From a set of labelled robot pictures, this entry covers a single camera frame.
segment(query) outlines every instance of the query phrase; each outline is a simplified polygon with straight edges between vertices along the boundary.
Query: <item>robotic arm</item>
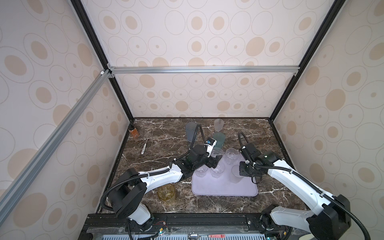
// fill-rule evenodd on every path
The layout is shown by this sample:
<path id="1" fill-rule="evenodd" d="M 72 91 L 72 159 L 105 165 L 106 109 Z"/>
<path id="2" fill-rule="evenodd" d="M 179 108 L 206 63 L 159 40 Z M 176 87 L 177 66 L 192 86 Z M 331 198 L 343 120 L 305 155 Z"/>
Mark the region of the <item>robotic arm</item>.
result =
<path id="1" fill-rule="evenodd" d="M 245 162 L 240 163 L 240 175 L 261 177 L 263 174 L 268 174 L 283 183 L 311 209 L 302 211 L 270 205 L 262 212 L 260 218 L 260 222 L 266 230 L 272 230 L 276 225 L 285 225 L 311 232 L 320 240 L 337 240 L 351 226 L 351 218 L 353 218 L 362 229 L 365 239 L 370 239 L 365 227 L 350 212 L 347 198 L 342 195 L 335 197 L 315 186 L 274 152 L 267 151 L 262 154 L 252 143 L 248 142 L 246 137 L 247 143 L 243 145 L 240 140 L 241 135 L 245 137 L 242 132 L 239 132 L 241 145 L 239 151 Z M 186 154 L 174 159 L 167 167 L 149 172 L 136 172 L 134 168 L 128 169 L 118 178 L 116 185 L 103 194 L 101 206 L 114 211 L 119 219 L 135 220 L 142 230 L 149 229 L 154 218 L 146 206 L 140 203 L 145 193 L 162 185 L 187 179 L 192 176 L 195 169 L 204 164 L 213 168 L 217 166 L 222 156 L 218 155 L 215 158 L 210 156 L 216 141 L 208 138 L 204 142 L 206 143 L 204 146 L 192 147 Z M 112 207 L 105 205 L 107 196 Z"/>

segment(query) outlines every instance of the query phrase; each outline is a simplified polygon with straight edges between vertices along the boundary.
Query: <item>black frame post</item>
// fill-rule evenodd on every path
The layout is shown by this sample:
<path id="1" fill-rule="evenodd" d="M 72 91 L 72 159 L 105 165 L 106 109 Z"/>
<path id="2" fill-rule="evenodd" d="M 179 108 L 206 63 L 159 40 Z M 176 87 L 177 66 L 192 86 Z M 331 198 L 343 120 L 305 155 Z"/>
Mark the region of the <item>black frame post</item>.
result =
<path id="1" fill-rule="evenodd" d="M 81 24 L 83 25 L 85 32 L 88 35 L 88 38 L 89 38 L 89 40 L 90 40 L 90 42 L 91 42 L 91 44 L 92 44 L 92 46 L 93 46 L 93 48 L 97 54 L 99 60 L 101 62 L 101 65 L 103 66 L 104 69 L 109 69 L 107 57 L 104 54 L 103 48 L 101 47 L 99 39 L 96 36 L 96 33 L 92 27 L 91 21 L 89 20 L 87 13 L 85 12 L 85 9 L 84 9 L 83 4 L 81 3 L 81 0 L 71 0 L 71 2 L 73 5 L 73 8 L 76 11 L 76 14 L 78 15 L 78 17 L 80 19 Z M 111 82 L 111 85 L 112 85 L 114 91 L 116 92 L 116 95 L 119 98 L 119 101 L 120 101 L 125 113 L 127 114 L 129 121 L 134 122 L 135 118 L 133 117 L 132 112 L 130 111 L 130 109 L 128 107 L 127 101 L 125 100 L 125 98 L 122 94 L 120 86 L 119 86 L 116 78 L 114 77 L 114 75 L 112 75 L 112 76 L 113 77 L 110 78 L 109 81 Z"/>
<path id="2" fill-rule="evenodd" d="M 279 102 L 277 103 L 275 109 L 273 110 L 270 119 L 271 122 L 275 120 L 277 117 L 277 114 L 279 114 L 280 110 L 282 109 L 285 101 L 288 99 L 289 95 L 291 94 L 294 86 L 296 85 L 297 81 L 301 77 L 302 73 L 304 72 L 305 68 L 307 67 L 308 63 L 311 61 L 312 56 L 316 52 L 317 48 L 319 47 L 321 41 L 323 40 L 325 34 L 328 32 L 329 28 L 331 27 L 333 20 L 336 18 L 337 14 L 339 13 L 340 9 L 344 5 L 344 2 L 346 0 L 335 0 L 328 11 L 327 15 L 324 18 L 323 23 L 321 24 L 319 30 L 317 31 L 312 43 L 310 44 L 307 52 L 305 53 L 303 59 L 301 60 L 299 64 L 299 71 L 296 75 L 294 75 L 289 82 L 287 88 L 285 89 L 283 95 L 281 96 Z"/>

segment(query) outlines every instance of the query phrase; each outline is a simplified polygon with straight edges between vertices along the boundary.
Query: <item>blue grate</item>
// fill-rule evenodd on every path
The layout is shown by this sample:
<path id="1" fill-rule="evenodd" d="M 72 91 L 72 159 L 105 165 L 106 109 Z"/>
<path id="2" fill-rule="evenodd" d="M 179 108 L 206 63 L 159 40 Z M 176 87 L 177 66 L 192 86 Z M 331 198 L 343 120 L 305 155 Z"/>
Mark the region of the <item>blue grate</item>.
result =
<path id="1" fill-rule="evenodd" d="M 149 237 L 150 235 L 135 235 L 133 238 L 137 240 L 142 237 Z M 104 235 L 102 240 L 130 240 L 128 234 L 118 235 Z M 187 235 L 172 234 L 157 237 L 156 240 L 188 240 Z M 241 234 L 226 234 L 225 238 L 209 238 L 207 236 L 200 237 L 199 240 L 266 240 L 264 234 L 260 233 L 241 233 Z"/>

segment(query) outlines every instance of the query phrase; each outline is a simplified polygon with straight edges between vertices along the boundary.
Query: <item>bottle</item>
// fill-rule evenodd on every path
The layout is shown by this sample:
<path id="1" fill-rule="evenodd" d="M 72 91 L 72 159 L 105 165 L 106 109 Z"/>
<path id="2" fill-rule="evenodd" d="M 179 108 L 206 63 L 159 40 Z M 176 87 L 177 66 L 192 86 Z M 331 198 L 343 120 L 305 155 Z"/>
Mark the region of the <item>bottle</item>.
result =
<path id="1" fill-rule="evenodd" d="M 131 133 L 133 139 L 136 139 L 139 137 L 139 132 L 131 123 L 128 125 L 128 131 Z"/>

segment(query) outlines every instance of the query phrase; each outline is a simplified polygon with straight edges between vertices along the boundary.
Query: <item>wall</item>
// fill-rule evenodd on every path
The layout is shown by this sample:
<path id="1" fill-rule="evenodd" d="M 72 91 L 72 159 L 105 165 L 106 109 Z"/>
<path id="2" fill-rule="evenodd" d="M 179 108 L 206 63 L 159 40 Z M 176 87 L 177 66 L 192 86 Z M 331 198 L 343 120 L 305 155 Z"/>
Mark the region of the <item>wall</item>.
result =
<path id="1" fill-rule="evenodd" d="M 225 4 L 221 0 L 82 2 L 110 64 L 129 67 L 298 65 L 333 0 L 232 0 L 225 1 Z M 284 91 L 284 85 L 279 85 L 282 87 L 275 94 L 275 87 L 271 87 L 266 79 L 263 92 L 251 96 L 252 91 L 260 88 L 255 82 L 262 73 L 249 74 L 249 86 L 234 83 L 234 87 L 225 87 L 226 84 L 219 84 L 227 77 L 240 81 L 245 74 L 231 74 L 229 77 L 217 74 L 218 85 L 192 83 L 180 86 L 173 84 L 172 79 L 180 77 L 186 81 L 193 74 L 153 74 L 151 78 L 156 84 L 152 88 L 155 95 L 152 98 L 144 93 L 149 91 L 148 87 L 137 84 L 140 75 L 120 75 L 119 82 L 126 90 L 125 96 L 135 117 L 269 117 L 277 102 L 275 97 Z M 194 76 L 202 83 L 209 75 Z M 277 74 L 266 75 L 272 80 Z M 210 88 L 214 89 L 215 95 L 204 98 L 203 94 Z M 164 89 L 170 97 L 162 98 L 160 92 Z M 185 91 L 189 95 L 178 97 L 176 91 Z M 220 97 L 221 91 L 231 92 L 234 96 L 230 98 L 227 94 L 216 98 L 217 94 Z M 236 98 L 237 91 L 243 92 L 242 97 Z M 259 99 L 259 95 L 269 100 Z M 184 99 L 184 107 L 179 110 L 176 103 Z M 222 100 L 228 102 L 226 107 L 217 107 Z M 149 107 L 151 101 L 156 102 L 157 108 Z M 255 104 L 254 108 L 247 110 L 243 107 L 250 102 Z"/>
<path id="2" fill-rule="evenodd" d="M 269 117 L 292 73 L 119 74 L 136 117 Z"/>
<path id="3" fill-rule="evenodd" d="M 99 204 L 128 119 L 107 80 L 0 228 L 0 240 L 78 239 Z"/>
<path id="4" fill-rule="evenodd" d="M 343 8 L 277 119 L 296 169 L 384 232 L 384 1 Z M 363 239 L 353 222 L 343 239 Z"/>
<path id="5" fill-rule="evenodd" d="M 66 0 L 0 2 L 0 195 L 100 73 Z"/>

